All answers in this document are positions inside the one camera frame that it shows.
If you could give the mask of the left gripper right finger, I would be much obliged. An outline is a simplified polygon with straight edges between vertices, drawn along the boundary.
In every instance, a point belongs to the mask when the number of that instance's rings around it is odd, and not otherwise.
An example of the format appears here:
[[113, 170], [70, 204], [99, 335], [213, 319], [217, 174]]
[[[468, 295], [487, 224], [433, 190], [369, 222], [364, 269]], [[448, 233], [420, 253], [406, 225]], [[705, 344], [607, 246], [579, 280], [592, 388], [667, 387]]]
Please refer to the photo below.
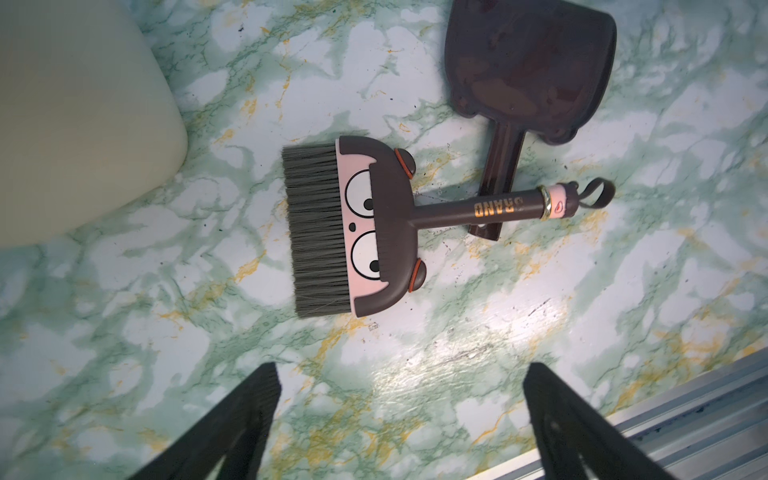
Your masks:
[[547, 479], [670, 479], [545, 364], [534, 362], [523, 390]]

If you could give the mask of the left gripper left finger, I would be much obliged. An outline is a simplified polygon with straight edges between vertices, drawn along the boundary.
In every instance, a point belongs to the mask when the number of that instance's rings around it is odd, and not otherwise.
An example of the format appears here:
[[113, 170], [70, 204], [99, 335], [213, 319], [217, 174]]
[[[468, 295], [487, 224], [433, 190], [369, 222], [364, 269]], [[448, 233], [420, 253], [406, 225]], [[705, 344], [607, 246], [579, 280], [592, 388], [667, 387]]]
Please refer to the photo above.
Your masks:
[[255, 479], [281, 394], [276, 364], [260, 365], [135, 479]]

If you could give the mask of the cartoon face hand brush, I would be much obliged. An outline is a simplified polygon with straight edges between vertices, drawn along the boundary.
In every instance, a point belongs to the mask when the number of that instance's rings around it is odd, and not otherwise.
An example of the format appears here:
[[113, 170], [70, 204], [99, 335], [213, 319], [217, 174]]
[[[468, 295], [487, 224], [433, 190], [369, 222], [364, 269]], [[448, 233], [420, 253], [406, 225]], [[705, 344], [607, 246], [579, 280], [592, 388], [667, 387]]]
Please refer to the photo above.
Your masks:
[[341, 136], [281, 153], [291, 240], [295, 311], [300, 318], [370, 316], [419, 289], [427, 268], [421, 230], [531, 219], [565, 219], [614, 198], [612, 182], [577, 183], [418, 206], [413, 156], [369, 137]]

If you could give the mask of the black dustpan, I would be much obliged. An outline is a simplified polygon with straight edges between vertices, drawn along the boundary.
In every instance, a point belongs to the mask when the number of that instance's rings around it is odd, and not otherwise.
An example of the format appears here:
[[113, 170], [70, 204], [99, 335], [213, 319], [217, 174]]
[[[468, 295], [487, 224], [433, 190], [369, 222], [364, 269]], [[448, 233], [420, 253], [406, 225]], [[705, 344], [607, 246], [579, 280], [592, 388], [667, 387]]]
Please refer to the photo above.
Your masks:
[[596, 112], [617, 44], [614, 18], [567, 1], [456, 1], [445, 39], [452, 105], [494, 124], [479, 193], [511, 192], [526, 134], [570, 142]]

